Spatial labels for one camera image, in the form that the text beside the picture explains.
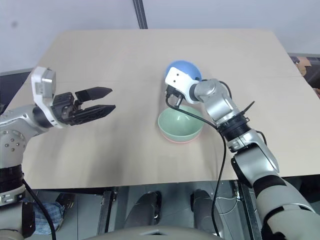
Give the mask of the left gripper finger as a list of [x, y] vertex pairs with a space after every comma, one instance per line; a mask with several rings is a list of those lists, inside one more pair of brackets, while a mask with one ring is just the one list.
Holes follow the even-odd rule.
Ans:
[[81, 103], [87, 101], [94, 101], [104, 98], [106, 95], [112, 92], [111, 88], [107, 87], [92, 87], [85, 90], [75, 92], [77, 100]]
[[71, 125], [82, 125], [106, 117], [116, 108], [115, 105], [95, 105], [77, 110], [71, 115]]

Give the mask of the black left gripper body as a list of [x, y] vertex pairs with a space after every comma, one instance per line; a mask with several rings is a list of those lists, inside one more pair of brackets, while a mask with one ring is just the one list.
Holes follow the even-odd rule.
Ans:
[[58, 94], [52, 102], [52, 112], [59, 123], [74, 126], [75, 121], [75, 98], [71, 92]]

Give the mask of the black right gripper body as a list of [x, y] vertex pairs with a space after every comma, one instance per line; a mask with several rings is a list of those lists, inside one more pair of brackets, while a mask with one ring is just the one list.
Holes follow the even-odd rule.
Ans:
[[168, 107], [173, 106], [169, 103], [169, 98], [171, 96], [177, 97], [177, 101], [174, 105], [175, 107], [179, 107], [181, 105], [182, 101], [185, 99], [185, 96], [180, 91], [178, 91], [174, 87], [168, 85], [165, 90], [165, 103], [167, 104]]

